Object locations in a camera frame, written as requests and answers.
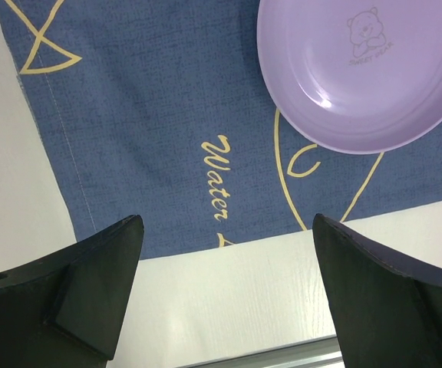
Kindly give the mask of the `purple plastic plate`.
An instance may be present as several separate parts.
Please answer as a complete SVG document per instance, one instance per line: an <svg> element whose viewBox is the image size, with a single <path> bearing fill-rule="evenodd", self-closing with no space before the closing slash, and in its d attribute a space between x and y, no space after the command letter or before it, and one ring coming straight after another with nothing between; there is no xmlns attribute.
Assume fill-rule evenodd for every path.
<svg viewBox="0 0 442 368"><path fill-rule="evenodd" d="M319 146L386 152L442 122L442 1L262 1L257 51L274 104Z"/></svg>

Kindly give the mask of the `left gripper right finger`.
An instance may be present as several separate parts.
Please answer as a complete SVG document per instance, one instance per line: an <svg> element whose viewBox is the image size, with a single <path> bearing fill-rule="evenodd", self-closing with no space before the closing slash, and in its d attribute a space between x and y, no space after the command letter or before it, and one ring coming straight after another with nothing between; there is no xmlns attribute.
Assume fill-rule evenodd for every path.
<svg viewBox="0 0 442 368"><path fill-rule="evenodd" d="M442 268L322 214L312 234L346 367L442 367Z"/></svg>

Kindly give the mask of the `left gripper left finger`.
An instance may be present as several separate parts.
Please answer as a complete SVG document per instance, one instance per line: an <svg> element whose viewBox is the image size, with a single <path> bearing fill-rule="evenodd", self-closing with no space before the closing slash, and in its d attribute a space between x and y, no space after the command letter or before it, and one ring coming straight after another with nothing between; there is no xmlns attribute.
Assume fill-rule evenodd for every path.
<svg viewBox="0 0 442 368"><path fill-rule="evenodd" d="M128 216L0 272L0 367L105 367L114 358L143 244Z"/></svg>

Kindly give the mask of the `blue cloth placemat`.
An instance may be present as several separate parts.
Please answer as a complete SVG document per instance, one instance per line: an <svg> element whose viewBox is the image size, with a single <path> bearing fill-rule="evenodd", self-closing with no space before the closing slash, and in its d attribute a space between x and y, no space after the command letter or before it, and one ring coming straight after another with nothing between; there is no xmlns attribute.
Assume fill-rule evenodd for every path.
<svg viewBox="0 0 442 368"><path fill-rule="evenodd" d="M0 1L77 240L138 214L143 258L442 201L442 124L384 155L312 144L277 111L257 1Z"/></svg>

